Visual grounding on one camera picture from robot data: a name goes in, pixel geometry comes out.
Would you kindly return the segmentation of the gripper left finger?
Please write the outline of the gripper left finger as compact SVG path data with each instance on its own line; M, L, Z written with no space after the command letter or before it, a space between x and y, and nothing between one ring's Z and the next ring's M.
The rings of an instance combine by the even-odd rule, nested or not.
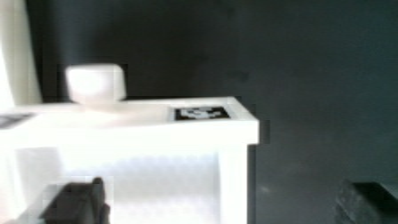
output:
M39 216L44 224L110 224L108 216L103 179L67 183Z

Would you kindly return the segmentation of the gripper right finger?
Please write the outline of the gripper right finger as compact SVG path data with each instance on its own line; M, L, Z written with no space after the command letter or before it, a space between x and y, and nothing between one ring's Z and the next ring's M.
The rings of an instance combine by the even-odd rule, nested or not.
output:
M376 182L343 182L334 224L398 224L398 198Z

